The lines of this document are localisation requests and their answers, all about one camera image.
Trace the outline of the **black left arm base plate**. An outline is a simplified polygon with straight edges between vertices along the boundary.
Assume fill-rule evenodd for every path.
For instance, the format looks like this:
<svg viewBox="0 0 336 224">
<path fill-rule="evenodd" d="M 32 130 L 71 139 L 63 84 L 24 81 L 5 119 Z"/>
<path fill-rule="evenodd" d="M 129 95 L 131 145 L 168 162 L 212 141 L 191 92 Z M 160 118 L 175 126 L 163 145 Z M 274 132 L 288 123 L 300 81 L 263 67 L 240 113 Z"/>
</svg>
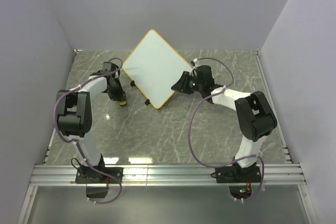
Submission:
<svg viewBox="0 0 336 224">
<path fill-rule="evenodd" d="M 102 170 L 104 173 L 115 177 L 118 182 L 122 181 L 123 168 L 122 167 L 104 167 Z M 76 179 L 76 184 L 116 184 L 117 181 L 111 179 L 110 177 L 97 173 L 91 168 L 84 166 L 78 168 Z"/>
</svg>

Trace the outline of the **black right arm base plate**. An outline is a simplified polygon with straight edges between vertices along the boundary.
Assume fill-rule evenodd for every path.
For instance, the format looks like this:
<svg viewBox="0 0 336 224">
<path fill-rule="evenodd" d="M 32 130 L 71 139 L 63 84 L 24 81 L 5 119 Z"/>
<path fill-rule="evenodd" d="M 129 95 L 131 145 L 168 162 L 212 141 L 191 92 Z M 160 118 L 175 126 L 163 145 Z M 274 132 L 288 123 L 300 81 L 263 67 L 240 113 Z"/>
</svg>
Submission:
<svg viewBox="0 0 336 224">
<path fill-rule="evenodd" d="M 251 166 L 241 168 L 238 164 L 232 166 L 225 166 L 216 168 L 211 173 L 211 178 L 216 179 L 217 183 L 259 183 L 262 179 L 262 172 L 260 171 L 257 163 L 253 163 Z"/>
</svg>

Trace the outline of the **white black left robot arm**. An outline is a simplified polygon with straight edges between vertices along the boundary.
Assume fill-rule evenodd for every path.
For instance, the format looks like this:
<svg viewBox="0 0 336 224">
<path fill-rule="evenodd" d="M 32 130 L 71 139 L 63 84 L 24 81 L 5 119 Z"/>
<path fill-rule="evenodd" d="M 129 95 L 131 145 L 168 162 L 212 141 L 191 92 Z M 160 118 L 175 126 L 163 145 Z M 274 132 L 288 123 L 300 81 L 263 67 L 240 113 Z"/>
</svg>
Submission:
<svg viewBox="0 0 336 224">
<path fill-rule="evenodd" d="M 111 101 L 118 102 L 120 106 L 127 104 L 120 83 L 120 69 L 112 60 L 106 61 L 102 69 L 92 73 L 84 83 L 57 93 L 54 107 L 55 131 L 64 142 L 73 144 L 79 153 L 77 173 L 94 183 L 104 181 L 109 175 L 102 154 L 90 134 L 91 102 L 97 95 L 106 93 Z"/>
</svg>

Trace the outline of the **yellow and black eraser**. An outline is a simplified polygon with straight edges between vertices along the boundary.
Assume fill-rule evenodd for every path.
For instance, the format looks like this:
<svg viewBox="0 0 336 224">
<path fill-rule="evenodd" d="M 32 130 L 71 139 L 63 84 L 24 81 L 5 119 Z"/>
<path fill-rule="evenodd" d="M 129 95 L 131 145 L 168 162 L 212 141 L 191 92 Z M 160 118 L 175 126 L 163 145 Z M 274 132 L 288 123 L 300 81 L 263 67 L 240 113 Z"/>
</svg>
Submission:
<svg viewBox="0 0 336 224">
<path fill-rule="evenodd" d="M 119 106 L 126 106 L 126 104 L 127 104 L 127 101 L 126 101 L 126 100 L 124 100 L 124 101 L 120 101 L 120 102 L 119 102 Z"/>
</svg>

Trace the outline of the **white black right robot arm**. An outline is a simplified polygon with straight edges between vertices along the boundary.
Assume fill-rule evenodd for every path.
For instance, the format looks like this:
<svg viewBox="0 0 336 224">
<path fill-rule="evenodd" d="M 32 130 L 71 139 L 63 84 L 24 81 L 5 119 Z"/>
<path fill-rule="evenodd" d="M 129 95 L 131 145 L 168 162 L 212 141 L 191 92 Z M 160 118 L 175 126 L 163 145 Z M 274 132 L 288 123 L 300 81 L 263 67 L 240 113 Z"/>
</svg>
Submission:
<svg viewBox="0 0 336 224">
<path fill-rule="evenodd" d="M 232 177 L 238 182 L 245 181 L 250 176 L 249 168 L 257 161 L 263 142 L 277 127 L 277 119 L 265 94 L 261 91 L 235 91 L 216 84 L 208 65 L 196 67 L 191 72 L 184 71 L 171 89 L 185 94 L 198 92 L 202 102 L 236 111 L 243 138 L 234 157 L 236 166 L 232 168 Z"/>
</svg>

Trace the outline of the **yellow framed whiteboard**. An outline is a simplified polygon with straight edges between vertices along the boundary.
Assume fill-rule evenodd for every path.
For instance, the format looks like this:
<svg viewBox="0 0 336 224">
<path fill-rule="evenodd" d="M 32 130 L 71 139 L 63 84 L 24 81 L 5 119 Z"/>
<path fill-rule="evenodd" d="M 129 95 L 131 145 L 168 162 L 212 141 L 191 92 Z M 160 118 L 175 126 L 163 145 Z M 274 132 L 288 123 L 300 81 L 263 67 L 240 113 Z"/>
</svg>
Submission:
<svg viewBox="0 0 336 224">
<path fill-rule="evenodd" d="M 188 63 L 157 31 L 149 30 L 123 62 L 123 71 L 155 109 L 160 109 L 174 94 Z"/>
</svg>

